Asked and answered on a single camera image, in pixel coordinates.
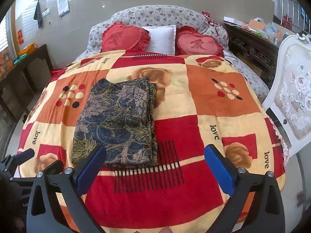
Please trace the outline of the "person's right hand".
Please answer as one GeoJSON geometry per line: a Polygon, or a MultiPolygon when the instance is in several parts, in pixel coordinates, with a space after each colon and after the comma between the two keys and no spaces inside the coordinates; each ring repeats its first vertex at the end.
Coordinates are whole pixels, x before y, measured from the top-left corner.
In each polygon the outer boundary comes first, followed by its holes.
{"type": "Polygon", "coordinates": [[[170,227],[164,227],[160,229],[158,233],[173,233],[173,231],[171,230],[170,227]]]}

